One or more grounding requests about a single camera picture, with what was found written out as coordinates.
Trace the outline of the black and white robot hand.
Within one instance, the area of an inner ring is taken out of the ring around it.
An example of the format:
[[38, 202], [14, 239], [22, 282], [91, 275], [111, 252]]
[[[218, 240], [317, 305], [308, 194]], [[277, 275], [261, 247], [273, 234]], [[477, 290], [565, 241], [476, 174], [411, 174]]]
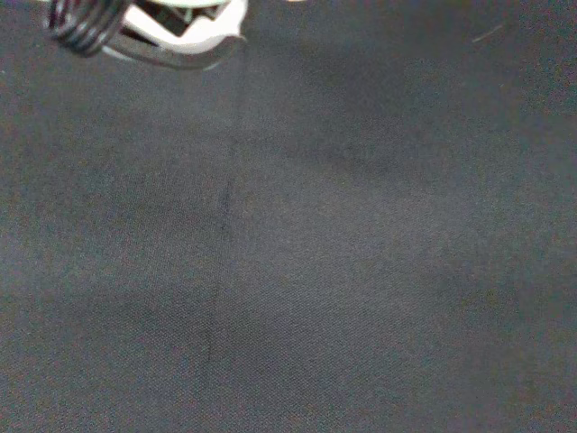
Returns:
[[101, 52], [168, 69], [211, 69], [244, 42], [247, 0], [52, 0], [45, 29], [80, 57]]

